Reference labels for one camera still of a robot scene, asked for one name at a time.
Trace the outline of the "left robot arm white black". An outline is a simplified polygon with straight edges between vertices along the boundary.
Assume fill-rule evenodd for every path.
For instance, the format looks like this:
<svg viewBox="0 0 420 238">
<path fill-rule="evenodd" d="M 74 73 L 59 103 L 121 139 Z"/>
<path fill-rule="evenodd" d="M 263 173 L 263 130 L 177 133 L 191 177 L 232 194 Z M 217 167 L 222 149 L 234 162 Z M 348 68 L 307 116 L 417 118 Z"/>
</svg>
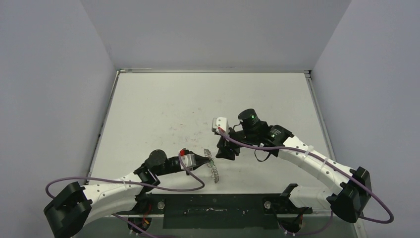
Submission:
<svg viewBox="0 0 420 238">
<path fill-rule="evenodd" d="M 192 171 L 212 161 L 211 157 L 198 155 L 182 149 L 177 156 L 167 157 L 160 149 L 152 151 L 144 163 L 135 171 L 117 179 L 96 178 L 96 184 L 80 185 L 78 177 L 57 195 L 49 191 L 52 198 L 44 208 L 44 215 L 56 238 L 70 238 L 79 233 L 88 223 L 114 213 L 130 211 L 140 214 L 148 206 L 142 196 L 152 189 L 164 190 L 159 176 Z"/>
</svg>

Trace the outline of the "metal disc with key rings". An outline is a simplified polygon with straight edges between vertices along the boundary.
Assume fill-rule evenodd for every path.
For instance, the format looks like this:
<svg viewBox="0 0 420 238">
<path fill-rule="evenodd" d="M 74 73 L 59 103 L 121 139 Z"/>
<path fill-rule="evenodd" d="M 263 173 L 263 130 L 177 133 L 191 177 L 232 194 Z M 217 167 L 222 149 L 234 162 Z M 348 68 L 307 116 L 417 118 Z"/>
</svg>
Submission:
<svg viewBox="0 0 420 238">
<path fill-rule="evenodd" d="M 212 156 L 211 151 L 209 149 L 204 149 L 204 155 L 205 154 L 210 154 Z M 210 173 L 211 173 L 210 177 L 213 179 L 213 182 L 216 184 L 219 183 L 219 174 L 218 174 L 216 165 L 215 164 L 211 165 L 210 163 L 208 163 L 207 167 L 210 170 Z"/>
</svg>

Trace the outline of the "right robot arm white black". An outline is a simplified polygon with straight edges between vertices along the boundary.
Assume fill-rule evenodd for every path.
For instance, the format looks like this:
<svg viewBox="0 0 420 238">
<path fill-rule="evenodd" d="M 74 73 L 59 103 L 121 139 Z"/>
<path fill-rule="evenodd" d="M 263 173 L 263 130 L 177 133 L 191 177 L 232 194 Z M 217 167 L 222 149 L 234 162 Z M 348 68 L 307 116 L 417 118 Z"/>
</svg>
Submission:
<svg viewBox="0 0 420 238">
<path fill-rule="evenodd" d="M 217 158 L 235 160 L 241 148 L 266 151 L 270 156 L 296 165 L 324 185 L 321 188 L 290 185 L 280 198 L 283 211 L 291 213 L 297 208 L 311 207 L 329 209 L 349 223 L 361 218 L 371 198 L 368 170 L 353 169 L 329 159 L 284 127 L 260 120 L 254 109 L 242 111 L 238 120 L 242 127 L 240 131 L 230 127 L 227 118 L 212 120 L 212 132 L 221 137 Z"/>
</svg>

